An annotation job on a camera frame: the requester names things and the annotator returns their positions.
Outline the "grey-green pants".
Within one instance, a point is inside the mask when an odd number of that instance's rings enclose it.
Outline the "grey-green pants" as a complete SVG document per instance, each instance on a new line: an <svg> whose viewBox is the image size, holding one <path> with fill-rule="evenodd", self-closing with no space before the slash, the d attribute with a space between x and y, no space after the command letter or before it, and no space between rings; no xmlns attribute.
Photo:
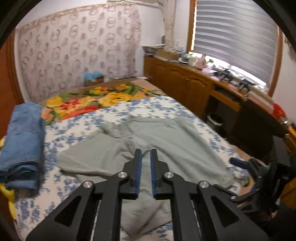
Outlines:
<svg viewBox="0 0 296 241"><path fill-rule="evenodd" d="M229 187L234 177L225 162L199 135L187 118L129 118L117 125L105 121L91 133L57 156L58 167L81 181L101 182L122 170L142 151L142 173L138 199L122 204L121 227L132 237L143 235L171 221L170 202L152 196L150 152L169 170L186 181L207 181Z"/></svg>

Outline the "wooden sideboard cabinet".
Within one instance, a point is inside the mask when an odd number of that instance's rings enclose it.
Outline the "wooden sideboard cabinet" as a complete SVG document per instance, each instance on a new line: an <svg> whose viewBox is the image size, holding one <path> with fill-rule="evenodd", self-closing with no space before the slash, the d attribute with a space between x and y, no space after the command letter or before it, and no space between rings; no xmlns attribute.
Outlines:
<svg viewBox="0 0 296 241"><path fill-rule="evenodd" d="M276 119L273 105L253 92L243 94L238 87L194 67L153 57L144 57L144 75L202 120L217 114L222 119L218 133L251 156L263 158L273 136L282 137L289 154L295 154L295 135Z"/></svg>

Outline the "white waste bin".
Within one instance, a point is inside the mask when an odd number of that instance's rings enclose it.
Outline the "white waste bin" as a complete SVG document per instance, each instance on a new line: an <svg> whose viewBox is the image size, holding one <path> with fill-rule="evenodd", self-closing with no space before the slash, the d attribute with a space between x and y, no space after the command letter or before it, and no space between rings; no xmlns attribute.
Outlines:
<svg viewBox="0 0 296 241"><path fill-rule="evenodd" d="M206 123L210 126L210 128L218 133L223 126L224 120L216 113L209 113L207 115Z"/></svg>

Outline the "red object on desk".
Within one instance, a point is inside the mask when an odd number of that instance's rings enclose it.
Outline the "red object on desk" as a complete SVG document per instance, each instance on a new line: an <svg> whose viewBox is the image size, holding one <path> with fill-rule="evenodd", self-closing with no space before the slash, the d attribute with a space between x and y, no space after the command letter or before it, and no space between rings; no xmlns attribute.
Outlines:
<svg viewBox="0 0 296 241"><path fill-rule="evenodd" d="M282 118L286 118L286 113L285 111L281 108L280 105L277 103L273 103L273 116L277 119L280 120Z"/></svg>

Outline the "black stand near window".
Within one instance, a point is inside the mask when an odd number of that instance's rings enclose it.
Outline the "black stand near window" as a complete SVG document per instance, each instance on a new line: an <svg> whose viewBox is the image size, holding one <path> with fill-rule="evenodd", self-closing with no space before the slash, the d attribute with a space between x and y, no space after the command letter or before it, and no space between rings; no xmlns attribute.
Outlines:
<svg viewBox="0 0 296 241"><path fill-rule="evenodd" d="M214 76L218 77L219 80L226 80L226 81L232 81L233 75L229 70L215 70Z"/></svg>

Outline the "blue floral white bedsheet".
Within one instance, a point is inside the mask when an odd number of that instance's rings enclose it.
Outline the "blue floral white bedsheet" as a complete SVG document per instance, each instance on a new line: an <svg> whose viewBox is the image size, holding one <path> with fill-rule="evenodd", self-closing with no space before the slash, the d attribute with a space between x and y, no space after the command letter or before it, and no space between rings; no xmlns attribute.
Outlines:
<svg viewBox="0 0 296 241"><path fill-rule="evenodd" d="M246 180L247 172L229 163L231 157L239 156L237 149L173 98L157 96L121 102L110 108L46 126L45 176L39 191L16 192L16 229L21 240L25 240L32 229L80 185L77 178L63 174L56 166L57 154L98 130L104 121L118 124L125 121L130 114L144 118L177 118L179 116L189 118L201 137L220 156L232 174L240 180Z"/></svg>

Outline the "colourful flower blanket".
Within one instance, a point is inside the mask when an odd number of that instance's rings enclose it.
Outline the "colourful flower blanket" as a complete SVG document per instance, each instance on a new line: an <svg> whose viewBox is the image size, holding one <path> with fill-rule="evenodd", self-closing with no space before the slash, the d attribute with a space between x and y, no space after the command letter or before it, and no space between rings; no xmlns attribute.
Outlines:
<svg viewBox="0 0 296 241"><path fill-rule="evenodd" d="M108 108L123 101L129 102L160 95L165 93L146 80L128 79L104 83L47 99L42 103L41 118L48 126L78 115Z"/></svg>

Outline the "folded blue jeans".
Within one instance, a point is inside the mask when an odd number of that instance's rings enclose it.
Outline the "folded blue jeans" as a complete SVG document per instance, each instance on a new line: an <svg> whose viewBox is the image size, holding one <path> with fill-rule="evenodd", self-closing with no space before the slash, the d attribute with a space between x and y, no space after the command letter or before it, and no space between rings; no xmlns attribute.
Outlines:
<svg viewBox="0 0 296 241"><path fill-rule="evenodd" d="M1 183L6 189L37 190L43 165L45 121L40 105L15 106L1 149Z"/></svg>

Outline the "pink bottle on sideboard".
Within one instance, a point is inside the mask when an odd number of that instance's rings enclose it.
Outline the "pink bottle on sideboard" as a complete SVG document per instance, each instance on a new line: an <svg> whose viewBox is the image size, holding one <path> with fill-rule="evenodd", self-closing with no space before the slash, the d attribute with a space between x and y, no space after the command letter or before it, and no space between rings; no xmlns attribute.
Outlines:
<svg viewBox="0 0 296 241"><path fill-rule="evenodd" d="M200 70L207 68L206 54L202 54L202 56L198 59L197 68Z"/></svg>

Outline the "cardboard box blue contents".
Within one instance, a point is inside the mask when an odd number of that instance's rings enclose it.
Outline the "cardboard box blue contents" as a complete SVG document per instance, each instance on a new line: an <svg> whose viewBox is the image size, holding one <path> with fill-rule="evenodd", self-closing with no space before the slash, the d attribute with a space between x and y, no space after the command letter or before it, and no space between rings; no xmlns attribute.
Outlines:
<svg viewBox="0 0 296 241"><path fill-rule="evenodd" d="M84 72L83 80L85 87L94 86L104 82L104 75L99 72Z"/></svg>

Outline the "yellow plush toy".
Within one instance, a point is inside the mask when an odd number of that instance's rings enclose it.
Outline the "yellow plush toy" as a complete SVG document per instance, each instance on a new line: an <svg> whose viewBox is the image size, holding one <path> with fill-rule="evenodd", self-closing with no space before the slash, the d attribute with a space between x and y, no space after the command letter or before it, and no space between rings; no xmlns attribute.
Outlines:
<svg viewBox="0 0 296 241"><path fill-rule="evenodd" d="M6 189L4 183L1 183L1 192L8 200L8 207L13 220L16 220L15 211L15 191Z"/></svg>

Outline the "grey zebra window blind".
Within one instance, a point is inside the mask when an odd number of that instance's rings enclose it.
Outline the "grey zebra window blind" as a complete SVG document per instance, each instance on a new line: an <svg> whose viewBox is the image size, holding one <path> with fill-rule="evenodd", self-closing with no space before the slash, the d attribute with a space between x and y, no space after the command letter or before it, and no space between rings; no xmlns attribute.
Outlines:
<svg viewBox="0 0 296 241"><path fill-rule="evenodd" d="M269 83L278 26L254 1L198 1L192 50Z"/></svg>

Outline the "cardboard box on sideboard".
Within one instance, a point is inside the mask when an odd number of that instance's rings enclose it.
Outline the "cardboard box on sideboard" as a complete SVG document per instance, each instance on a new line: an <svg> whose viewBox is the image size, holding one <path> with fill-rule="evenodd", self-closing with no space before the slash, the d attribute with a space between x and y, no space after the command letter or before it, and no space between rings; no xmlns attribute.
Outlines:
<svg viewBox="0 0 296 241"><path fill-rule="evenodd" d="M166 49L159 49L156 52L156 57L166 59L167 61L178 60L179 56L180 56L180 52L178 51L169 51Z"/></svg>

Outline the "wooden louvred wardrobe door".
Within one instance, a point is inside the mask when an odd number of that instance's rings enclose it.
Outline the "wooden louvred wardrobe door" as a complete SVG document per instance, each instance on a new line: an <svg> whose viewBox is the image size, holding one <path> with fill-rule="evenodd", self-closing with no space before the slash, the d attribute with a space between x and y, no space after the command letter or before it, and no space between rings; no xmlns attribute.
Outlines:
<svg viewBox="0 0 296 241"><path fill-rule="evenodd" d="M13 109L24 103L16 76L14 55L15 31L12 31L0 51L0 136L6 134Z"/></svg>

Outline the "patterned sheer curtain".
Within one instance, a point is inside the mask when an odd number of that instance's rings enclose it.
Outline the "patterned sheer curtain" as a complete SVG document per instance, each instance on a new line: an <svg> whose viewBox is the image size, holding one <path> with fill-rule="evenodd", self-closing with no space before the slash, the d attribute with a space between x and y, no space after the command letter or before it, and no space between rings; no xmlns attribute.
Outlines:
<svg viewBox="0 0 296 241"><path fill-rule="evenodd" d="M134 4L60 11L18 30L18 59L33 102L82 87L87 74L134 77L142 23Z"/></svg>

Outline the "beige side curtain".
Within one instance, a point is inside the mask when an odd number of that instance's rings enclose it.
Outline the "beige side curtain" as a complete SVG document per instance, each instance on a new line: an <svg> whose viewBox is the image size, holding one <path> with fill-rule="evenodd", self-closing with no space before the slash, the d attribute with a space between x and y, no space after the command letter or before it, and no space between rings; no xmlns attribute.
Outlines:
<svg viewBox="0 0 296 241"><path fill-rule="evenodd" d="M165 49L174 49L174 26L176 13L176 0L163 1L164 26L165 26Z"/></svg>

